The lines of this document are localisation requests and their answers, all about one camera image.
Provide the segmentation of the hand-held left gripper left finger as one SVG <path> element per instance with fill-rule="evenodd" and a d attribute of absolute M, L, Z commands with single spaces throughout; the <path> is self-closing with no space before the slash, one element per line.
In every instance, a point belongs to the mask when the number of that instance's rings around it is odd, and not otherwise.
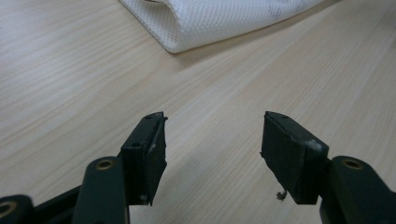
<path fill-rule="evenodd" d="M 167 117 L 155 112 L 143 117 L 120 148 L 128 205 L 152 205 L 167 162 Z"/>

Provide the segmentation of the white textured fabric cloth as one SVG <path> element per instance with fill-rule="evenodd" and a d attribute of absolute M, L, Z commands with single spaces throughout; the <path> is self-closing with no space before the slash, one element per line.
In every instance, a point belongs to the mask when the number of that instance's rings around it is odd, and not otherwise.
<path fill-rule="evenodd" d="M 170 53 L 289 19 L 323 0 L 120 0 Z"/>

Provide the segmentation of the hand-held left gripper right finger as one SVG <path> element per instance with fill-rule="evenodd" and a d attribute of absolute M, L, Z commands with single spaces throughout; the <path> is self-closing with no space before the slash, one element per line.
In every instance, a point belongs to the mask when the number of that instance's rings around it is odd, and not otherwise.
<path fill-rule="evenodd" d="M 262 152 L 268 168 L 297 204 L 315 204 L 329 147 L 294 119 L 264 114 Z"/>

